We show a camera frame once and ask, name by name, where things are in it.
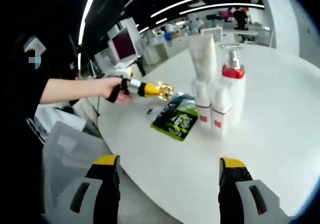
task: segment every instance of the white round table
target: white round table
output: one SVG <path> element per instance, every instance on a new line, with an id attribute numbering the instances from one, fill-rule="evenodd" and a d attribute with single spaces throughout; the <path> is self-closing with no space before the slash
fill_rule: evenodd
<path id="1" fill-rule="evenodd" d="M 216 53 L 221 70 L 226 53 L 218 46 Z M 184 141 L 151 128 L 146 111 L 159 103 L 153 98 L 113 105 L 98 119 L 104 140 L 131 179 L 184 224 L 220 223 L 220 157 L 244 162 L 290 216 L 305 204 L 320 176 L 320 69 L 257 45 L 243 45 L 239 56 L 247 74 L 243 117 L 223 141 L 198 123 Z M 187 93 L 194 77 L 189 50 L 147 75 Z"/>

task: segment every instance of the hand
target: hand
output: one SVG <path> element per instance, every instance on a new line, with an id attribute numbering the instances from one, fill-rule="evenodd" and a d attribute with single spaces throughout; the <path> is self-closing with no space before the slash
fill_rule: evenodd
<path id="1" fill-rule="evenodd" d="M 102 83 L 100 84 L 101 87 L 101 96 L 104 98 L 109 98 L 111 92 L 113 89 L 121 84 L 121 78 L 119 77 L 107 77 L 100 79 Z M 119 95 L 117 96 L 117 99 L 115 103 L 117 104 L 127 104 L 133 100 L 135 100 L 136 97 L 133 95 L 126 95 L 122 90 L 119 92 Z"/>

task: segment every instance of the red label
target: red label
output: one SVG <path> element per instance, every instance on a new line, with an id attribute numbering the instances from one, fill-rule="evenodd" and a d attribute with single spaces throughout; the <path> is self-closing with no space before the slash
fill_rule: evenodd
<path id="1" fill-rule="evenodd" d="M 200 121 L 202 121 L 202 122 L 206 123 L 208 121 L 207 117 L 204 115 L 199 116 L 199 118 L 200 118 Z"/>
<path id="2" fill-rule="evenodd" d="M 218 128 L 221 128 L 221 122 L 220 121 L 217 121 L 217 120 L 214 120 L 214 123 L 213 123 L 215 126 L 217 126 Z"/>

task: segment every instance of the black sleeve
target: black sleeve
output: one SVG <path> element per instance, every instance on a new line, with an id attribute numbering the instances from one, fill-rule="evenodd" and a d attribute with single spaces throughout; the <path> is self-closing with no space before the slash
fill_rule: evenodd
<path id="1" fill-rule="evenodd" d="M 34 63 L 29 63 L 23 50 L 7 64 L 9 96 L 26 118 L 33 118 L 48 78 L 35 69 Z"/>

